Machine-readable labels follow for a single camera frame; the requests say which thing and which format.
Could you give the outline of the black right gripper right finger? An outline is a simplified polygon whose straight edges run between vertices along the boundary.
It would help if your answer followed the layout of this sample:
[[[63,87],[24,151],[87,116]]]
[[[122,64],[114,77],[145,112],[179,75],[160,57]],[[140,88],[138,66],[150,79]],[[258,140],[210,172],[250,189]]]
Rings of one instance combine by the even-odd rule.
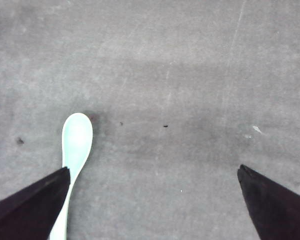
[[[242,195],[261,240],[300,240],[300,195],[242,164]]]

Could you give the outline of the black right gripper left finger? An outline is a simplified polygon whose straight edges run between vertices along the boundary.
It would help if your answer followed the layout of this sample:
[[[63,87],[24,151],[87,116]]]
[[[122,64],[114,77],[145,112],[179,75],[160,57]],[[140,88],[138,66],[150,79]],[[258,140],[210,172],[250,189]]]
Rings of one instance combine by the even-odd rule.
[[[46,240],[70,188],[62,167],[0,200],[0,240]]]

